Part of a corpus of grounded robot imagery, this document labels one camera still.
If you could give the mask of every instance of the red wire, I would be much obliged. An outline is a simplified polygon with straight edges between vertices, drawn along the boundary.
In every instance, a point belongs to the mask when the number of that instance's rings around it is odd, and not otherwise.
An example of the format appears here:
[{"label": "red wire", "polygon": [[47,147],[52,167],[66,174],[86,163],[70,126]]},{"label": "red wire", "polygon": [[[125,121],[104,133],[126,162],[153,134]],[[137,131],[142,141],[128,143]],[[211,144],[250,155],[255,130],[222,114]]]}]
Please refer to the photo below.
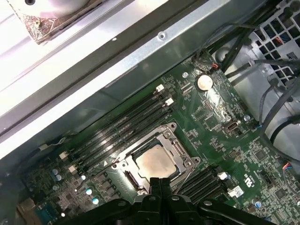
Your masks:
[{"label": "red wire", "polygon": [[279,37],[276,37],[275,40],[277,40],[279,43],[283,44],[282,40],[280,40]]},{"label": "red wire", "polygon": [[288,166],[290,166],[290,163],[287,163],[282,169],[285,170]]}]

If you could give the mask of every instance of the metal frame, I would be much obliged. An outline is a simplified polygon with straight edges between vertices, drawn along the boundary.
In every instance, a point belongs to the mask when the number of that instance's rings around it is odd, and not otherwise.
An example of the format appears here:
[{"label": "metal frame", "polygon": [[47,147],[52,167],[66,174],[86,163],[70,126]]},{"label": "metal frame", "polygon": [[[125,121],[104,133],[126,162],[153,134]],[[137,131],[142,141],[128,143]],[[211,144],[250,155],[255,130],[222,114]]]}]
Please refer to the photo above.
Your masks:
[{"label": "metal frame", "polygon": [[172,178],[171,181],[171,187],[174,187],[179,182],[183,181],[190,174],[190,171],[196,168],[200,163],[199,157],[190,157],[180,144],[173,133],[176,130],[176,127],[176,123],[169,123],[154,129],[121,152],[116,159],[120,162],[116,164],[116,166],[112,166],[112,169],[121,169],[123,172],[130,172],[138,185],[141,186],[140,189],[144,188],[145,190],[149,190],[150,182],[139,175],[139,168],[132,159],[132,154],[140,151],[143,146],[153,140],[159,140],[163,145],[164,150],[171,153],[170,155],[173,156],[172,161],[179,170],[179,174]]}]

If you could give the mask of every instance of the capacitor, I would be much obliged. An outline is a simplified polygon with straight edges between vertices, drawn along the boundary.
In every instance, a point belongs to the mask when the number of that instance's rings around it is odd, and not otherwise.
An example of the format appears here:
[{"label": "capacitor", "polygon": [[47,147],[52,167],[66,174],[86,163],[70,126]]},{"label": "capacitor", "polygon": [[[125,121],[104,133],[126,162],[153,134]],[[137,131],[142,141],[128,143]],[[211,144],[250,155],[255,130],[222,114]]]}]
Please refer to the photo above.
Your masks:
[{"label": "capacitor", "polygon": [[99,199],[97,197],[93,198],[92,203],[94,205],[98,205],[99,204]]},{"label": "capacitor", "polygon": [[85,193],[87,195],[91,195],[93,193],[92,189],[89,187],[88,189],[85,190]]},{"label": "capacitor", "polygon": [[60,174],[57,174],[57,175],[55,176],[55,178],[56,178],[57,181],[61,181],[62,176],[61,176]]},{"label": "capacitor", "polygon": [[212,78],[208,75],[202,75],[196,81],[196,87],[202,91],[208,91],[212,88],[214,82]]},{"label": "capacitor", "polygon": [[52,174],[53,174],[54,176],[56,176],[56,175],[58,174],[58,169],[53,169],[53,170],[52,170]]},{"label": "capacitor", "polygon": [[260,202],[260,201],[258,201],[258,200],[256,200],[256,199],[253,199],[252,201],[251,201],[251,203],[255,206],[255,208],[257,208],[257,209],[260,209],[261,207],[262,207],[262,202]]},{"label": "capacitor", "polygon": [[53,189],[53,191],[57,191],[57,190],[59,189],[59,187],[58,187],[57,185],[54,185],[54,186],[52,187],[52,189]]},{"label": "capacitor", "polygon": [[249,116],[249,115],[245,115],[244,116],[244,121],[245,122],[248,122],[248,121],[250,121],[251,120],[251,117]]}]

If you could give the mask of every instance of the wire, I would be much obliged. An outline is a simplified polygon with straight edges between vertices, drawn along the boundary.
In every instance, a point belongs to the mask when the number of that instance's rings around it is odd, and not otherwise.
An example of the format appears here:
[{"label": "wire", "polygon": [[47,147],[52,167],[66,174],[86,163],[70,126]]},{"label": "wire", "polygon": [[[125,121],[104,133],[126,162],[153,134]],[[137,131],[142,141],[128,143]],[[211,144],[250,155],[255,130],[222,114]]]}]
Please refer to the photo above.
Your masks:
[{"label": "wire", "polygon": [[271,92],[278,85],[277,79],[273,79],[271,81],[272,81],[271,86],[263,93],[261,102],[259,104],[259,125],[263,124],[263,106],[264,106],[264,102],[266,100],[267,94],[269,92]]},{"label": "wire", "polygon": [[300,198],[300,193],[296,192],[296,191],[292,188],[292,186],[288,183],[288,181],[287,181],[286,171],[289,170],[290,168],[291,168],[291,166],[288,166],[288,167],[286,167],[286,168],[284,167],[284,168],[282,169],[283,179],[284,179],[284,181],[285,181],[286,186],[290,189],[290,191],[293,192],[298,198]]},{"label": "wire", "polygon": [[275,103],[275,105],[271,108],[266,119],[263,123],[260,134],[263,135],[266,129],[268,128],[271,121],[274,119],[278,111],[285,104],[285,102],[292,96],[292,94],[300,87],[300,76],[298,76],[290,87],[285,91],[285,93],[280,96],[279,100]]},{"label": "wire", "polygon": [[[256,18],[256,19],[254,19],[253,25],[259,25],[259,24],[263,23],[264,21],[266,21],[268,18],[270,18],[277,11],[277,8],[275,7],[277,5],[277,2],[274,2],[274,3],[275,4],[271,5],[271,7],[274,7],[271,10],[268,9],[268,8],[267,9],[262,8],[262,15],[260,17]],[[225,57],[225,59],[222,63],[221,70],[224,73],[231,66],[231,64],[233,63],[233,61],[235,60],[235,58],[239,54],[239,52],[240,52],[242,46],[244,45],[245,41],[247,40],[247,38],[249,37],[249,35],[253,31],[254,31],[254,29],[245,30],[244,32],[242,32],[240,37],[238,37],[238,39],[236,40],[236,42],[234,43],[234,45],[232,46],[231,50],[226,55],[226,57]]]},{"label": "wire", "polygon": [[268,128],[269,124],[271,123],[271,121],[273,120],[273,118],[276,116],[276,114],[278,113],[278,111],[281,109],[281,107],[285,104],[285,102],[288,100],[288,98],[298,89],[300,85],[300,76],[298,76],[294,82],[292,83],[292,85],[285,91],[285,93],[279,98],[279,100],[275,103],[275,105],[271,108],[271,110],[269,111],[268,115],[266,116],[266,119],[262,125],[261,131],[260,131],[260,138],[263,144],[265,144],[270,150],[276,152],[278,155],[280,155],[283,158],[286,158],[288,161],[290,161],[291,163],[295,163],[300,165],[300,160],[295,159],[285,153],[283,153],[282,151],[280,151],[279,149],[277,149],[272,143],[271,141],[267,138],[267,136],[265,135],[265,131]]},{"label": "wire", "polygon": [[[293,67],[293,66],[300,65],[300,60],[254,60],[254,63],[255,64],[263,64],[264,63],[264,64],[269,64],[269,65],[273,65],[273,66],[281,66],[281,67]],[[250,67],[251,67],[251,64],[246,63],[243,66],[241,66],[240,68],[238,68],[237,70],[227,74],[226,77],[228,79],[232,78]]]},{"label": "wire", "polygon": [[223,30],[224,28],[226,28],[228,26],[243,27],[243,28],[251,27],[250,29],[253,29],[254,27],[255,27],[255,29],[257,28],[256,26],[252,26],[252,25],[248,25],[248,24],[241,24],[241,23],[234,23],[234,22],[227,22],[227,23],[222,24],[220,27],[218,27],[216,30],[214,30],[213,33],[206,39],[206,41],[199,47],[197,54],[196,54],[197,60],[200,58],[200,54],[201,54],[202,50],[209,45],[211,39],[213,37],[215,37],[221,30]]},{"label": "wire", "polygon": [[272,136],[270,138],[270,141],[272,144],[274,144],[276,137],[282,131],[285,127],[291,125],[291,124],[299,124],[300,123],[300,115],[291,116],[287,119],[287,121],[280,124],[272,133]]}]

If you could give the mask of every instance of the black dimm slot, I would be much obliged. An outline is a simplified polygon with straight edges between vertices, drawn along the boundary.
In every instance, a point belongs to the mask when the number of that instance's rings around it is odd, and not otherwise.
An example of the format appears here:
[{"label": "black dimm slot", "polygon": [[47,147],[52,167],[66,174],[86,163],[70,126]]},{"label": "black dimm slot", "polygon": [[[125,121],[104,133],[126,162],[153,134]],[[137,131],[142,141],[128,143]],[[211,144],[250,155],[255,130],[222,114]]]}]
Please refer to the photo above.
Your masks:
[{"label": "black dimm slot", "polygon": [[[167,110],[167,112],[165,112],[165,113],[163,113],[163,114],[161,114],[161,115],[158,115],[157,118],[163,119],[165,116],[167,116],[167,115],[170,113],[169,110],[171,110],[171,109],[165,109],[164,111],[166,111],[166,110]],[[111,149],[111,150],[105,152],[103,155],[101,155],[101,158],[100,158],[100,159],[97,159],[97,160],[95,160],[95,162],[91,162],[90,164],[86,165],[86,167],[84,168],[84,170],[86,171],[86,170],[88,170],[88,169],[94,167],[95,165],[97,165],[98,163],[100,163],[102,160],[104,160],[105,158],[107,158],[108,156],[110,156],[111,154],[113,154],[115,151],[117,151],[118,149],[120,149],[122,146],[124,146],[124,144],[130,143],[130,142],[133,141],[138,135],[143,134],[143,131],[144,131],[149,125],[151,126],[151,125],[154,124],[154,122],[159,122],[159,121],[157,120],[157,118],[155,118],[155,119],[152,120],[151,122],[147,121],[147,125],[144,126],[144,127],[139,127],[139,128],[133,133],[133,135],[130,137],[129,140],[127,140],[125,143],[122,143],[122,145],[120,145],[120,146],[118,146],[118,147],[115,147],[115,148],[113,148],[113,149]]]},{"label": "black dimm slot", "polygon": [[185,195],[187,191],[189,191],[193,187],[199,186],[199,183],[205,180],[206,178],[213,178],[213,173],[211,171],[205,171],[203,173],[198,174],[196,177],[190,179],[180,190],[180,193]]},{"label": "black dimm slot", "polygon": [[[140,107],[142,107],[145,103],[147,103],[149,100],[154,100],[156,98],[159,98],[161,96],[162,92],[159,92],[156,95],[153,94],[149,94],[147,95],[145,98],[143,98],[142,100],[138,101],[137,103],[135,103],[133,106],[131,106],[130,108],[128,108],[126,111],[124,111],[123,113],[121,113],[120,115],[118,115],[117,117],[113,118],[111,122],[109,122],[108,124],[104,125],[104,127],[101,127],[100,129],[98,129],[94,134],[92,134],[92,136],[89,136],[88,141],[90,141],[93,138],[97,138],[97,136],[104,132],[107,129],[110,129],[112,124],[116,124],[118,121],[121,121],[124,119],[124,117],[127,117],[128,115],[130,115],[130,113],[138,110]],[[84,145],[84,142],[86,142],[86,139],[84,139],[82,142],[80,142],[78,145],[81,145],[79,148],[76,148],[74,152],[80,151],[80,149],[82,148],[82,145]]]},{"label": "black dimm slot", "polygon": [[99,145],[101,142],[103,142],[105,139],[107,139],[109,136],[112,136],[113,133],[117,132],[117,129],[121,129],[122,127],[126,127],[128,125],[130,125],[132,120],[136,120],[138,119],[138,117],[140,116],[144,116],[148,113],[151,112],[151,110],[154,110],[156,107],[161,106],[163,104],[163,102],[152,102],[150,105],[148,105],[145,109],[143,109],[142,111],[137,112],[132,118],[130,118],[130,120],[125,120],[123,121],[121,124],[119,124],[116,128],[114,128],[113,130],[107,132],[104,136],[102,136],[99,140],[97,140],[96,142],[94,142],[92,145],[90,145],[89,147],[85,148],[84,150],[80,151],[78,154],[76,154],[74,156],[74,158],[79,158],[79,157],[83,157],[82,160],[86,157],[89,157],[89,155],[87,156],[83,156],[83,153],[87,152],[88,150],[90,150],[91,148],[95,148],[97,145]]},{"label": "black dimm slot", "polygon": [[194,175],[192,178],[188,179],[187,182],[185,182],[185,184],[180,189],[180,192],[184,191],[190,185],[193,185],[194,182],[196,182],[197,180],[201,180],[201,179],[203,179],[206,176],[213,176],[212,173],[213,172],[212,172],[211,168],[208,167],[207,169],[205,169],[205,170],[201,171],[200,173]]},{"label": "black dimm slot", "polygon": [[[165,112],[163,114],[158,114],[158,116],[152,120],[152,121],[156,121],[157,118],[161,118],[161,117],[164,117],[168,114],[168,112]],[[91,162],[89,163],[87,166],[89,168],[95,166],[96,164],[98,164],[99,162],[101,162],[103,159],[105,159],[106,157],[110,156],[111,154],[113,154],[115,151],[117,151],[118,149],[120,149],[122,146],[124,146],[125,144],[128,144],[129,142],[133,141],[138,135],[142,134],[143,131],[147,128],[148,124],[151,124],[152,123],[149,123],[148,121],[144,121],[146,122],[146,126],[142,126],[143,123],[139,123],[137,124],[134,128],[137,128],[137,130],[133,130],[133,133],[128,136],[127,138],[129,138],[129,140],[125,140],[125,141],[122,141],[118,146],[115,146],[113,149],[110,149],[109,151],[105,152],[104,154],[102,154],[100,156],[100,159],[97,159],[97,160],[94,160],[95,163]]]},{"label": "black dimm slot", "polygon": [[191,198],[191,201],[192,201],[193,204],[195,204],[195,203],[198,203],[199,201],[201,201],[202,199],[205,199],[205,198],[215,198],[223,192],[224,192],[224,190],[222,189],[221,186],[211,187],[211,190],[207,190],[204,193],[199,193],[197,195],[197,197]]},{"label": "black dimm slot", "polygon": [[[142,112],[141,115],[139,116],[147,116],[148,114],[151,115],[153,112],[157,112],[159,109],[157,108],[161,108],[161,103],[157,103],[153,108],[149,109],[147,112]],[[137,120],[137,118],[133,121],[133,124],[131,124],[131,127],[128,127],[127,129],[123,130],[122,132],[120,132],[117,136],[115,136],[112,140],[110,140],[109,142],[99,146],[97,148],[97,150],[91,152],[90,154],[88,154],[86,157],[81,158],[81,161],[87,161],[89,159],[91,159],[93,156],[97,155],[100,151],[106,149],[107,147],[113,145],[113,143],[115,143],[117,140],[119,140],[123,135],[125,135],[126,133],[128,133],[130,131],[130,129],[132,129],[132,127],[139,125],[140,123],[142,123],[144,121],[144,117],[140,118],[139,120]]]},{"label": "black dimm slot", "polygon": [[200,180],[197,183],[195,183],[195,185],[193,185],[191,188],[189,188],[187,191],[185,191],[184,195],[192,196],[193,193],[206,189],[207,186],[209,186],[211,183],[214,183],[216,181],[217,181],[216,178],[211,178],[211,177],[206,178],[204,180]]}]

